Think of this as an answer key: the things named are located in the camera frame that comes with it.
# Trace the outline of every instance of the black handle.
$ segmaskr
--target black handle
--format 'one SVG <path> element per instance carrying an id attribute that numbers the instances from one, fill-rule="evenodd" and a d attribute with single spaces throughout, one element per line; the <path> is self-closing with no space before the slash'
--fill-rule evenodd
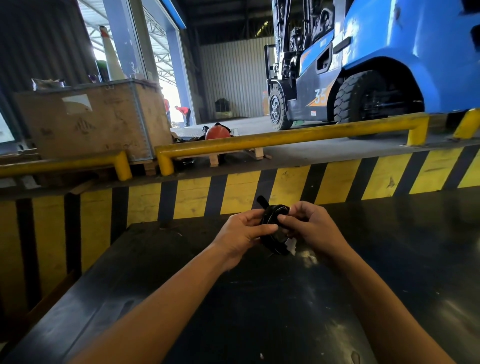
<path id="1" fill-rule="evenodd" d="M 267 201 L 267 199 L 265 197 L 263 197 L 262 195 L 258 196 L 257 197 L 257 202 L 260 204 L 261 207 L 263 207 L 264 209 L 267 209 L 270 205 Z"/>

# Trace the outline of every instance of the forklift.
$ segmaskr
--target forklift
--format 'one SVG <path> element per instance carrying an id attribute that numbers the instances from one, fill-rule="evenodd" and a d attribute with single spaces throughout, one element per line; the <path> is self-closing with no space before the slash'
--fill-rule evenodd
<path id="1" fill-rule="evenodd" d="M 303 27 L 291 27 L 292 2 L 299 8 L 294 0 L 272 1 L 275 44 L 264 48 L 276 130 L 294 121 L 346 123 L 480 106 L 478 6 L 302 0 Z"/>

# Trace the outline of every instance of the forklift wheel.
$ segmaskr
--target forklift wheel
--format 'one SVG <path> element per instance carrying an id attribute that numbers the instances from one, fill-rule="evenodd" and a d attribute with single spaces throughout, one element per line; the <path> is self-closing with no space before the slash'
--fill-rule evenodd
<path id="1" fill-rule="evenodd" d="M 293 124 L 293 121 L 287 118 L 287 108 L 285 105 L 285 98 L 283 92 L 278 85 L 274 85 L 270 91 L 268 98 L 268 105 L 270 110 L 270 120 L 272 121 L 275 130 L 287 130 Z"/>
<path id="2" fill-rule="evenodd" d="M 363 102 L 371 91 L 386 91 L 385 79 L 374 70 L 356 73 L 340 86 L 335 98 L 335 123 L 366 120 Z M 368 139 L 375 134 L 351 136 L 350 139 Z"/>

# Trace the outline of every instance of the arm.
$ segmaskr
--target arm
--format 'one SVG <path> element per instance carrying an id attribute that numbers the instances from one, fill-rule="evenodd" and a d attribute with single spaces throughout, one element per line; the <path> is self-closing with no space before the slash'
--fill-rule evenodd
<path id="1" fill-rule="evenodd" d="M 215 240 L 159 289 L 81 351 L 71 363 L 159 363 L 218 277 L 235 267 L 259 236 L 263 210 L 230 216 Z"/>
<path id="2" fill-rule="evenodd" d="M 347 279 L 360 323 L 379 363 L 453 363 L 378 274 L 349 246 L 327 211 L 300 201 L 278 216 Z"/>

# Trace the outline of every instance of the white traffic cone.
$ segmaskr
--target white traffic cone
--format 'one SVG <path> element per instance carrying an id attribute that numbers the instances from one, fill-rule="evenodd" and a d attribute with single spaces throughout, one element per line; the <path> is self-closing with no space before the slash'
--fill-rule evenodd
<path id="1" fill-rule="evenodd" d="M 105 50 L 105 58 L 107 59 L 107 69 L 110 81 L 124 80 L 126 77 L 120 67 L 120 62 L 113 49 L 112 41 L 108 35 L 108 30 L 103 25 L 100 26 L 100 33 L 102 35 L 103 49 Z"/>

